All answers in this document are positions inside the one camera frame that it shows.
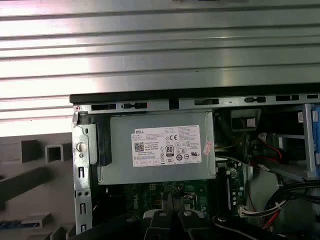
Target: white connector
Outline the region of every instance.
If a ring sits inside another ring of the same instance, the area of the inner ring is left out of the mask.
[[[245,205],[240,205],[239,207],[238,207],[238,214],[239,214],[239,217],[240,218],[245,218],[245,217],[247,217],[246,215],[243,215],[243,210],[246,208],[246,206]]]

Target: corrugated metal sheet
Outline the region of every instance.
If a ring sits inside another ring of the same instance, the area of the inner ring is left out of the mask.
[[[319,82],[319,24],[318,0],[0,1],[0,136],[69,124],[70,94]]]

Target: screw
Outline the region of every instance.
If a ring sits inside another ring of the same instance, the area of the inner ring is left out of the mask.
[[[228,221],[228,218],[224,217],[224,216],[219,216],[218,217],[218,221],[219,222],[222,222],[222,223],[225,223],[226,221]]]
[[[183,213],[183,215],[185,215],[185,216],[191,216],[191,214],[192,214],[192,212],[190,212],[190,211],[185,211],[184,213]]]
[[[79,152],[84,152],[87,150],[87,145],[84,144],[83,142],[79,142],[77,145],[76,145],[76,149],[79,151]]]

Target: label sticker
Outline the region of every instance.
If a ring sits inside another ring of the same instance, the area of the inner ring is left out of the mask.
[[[135,129],[134,167],[201,163],[199,125]]]
[[[213,143],[210,141],[207,141],[205,143],[204,149],[203,149],[203,154],[204,155],[209,155],[210,151],[211,151],[211,147],[212,147]]]
[[[302,114],[302,111],[298,112],[298,122],[303,123],[304,122],[304,116]]]

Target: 80 plus logo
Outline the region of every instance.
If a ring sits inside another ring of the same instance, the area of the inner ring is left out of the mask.
[[[165,155],[167,157],[173,157],[175,155],[174,146],[172,145],[165,146]]]

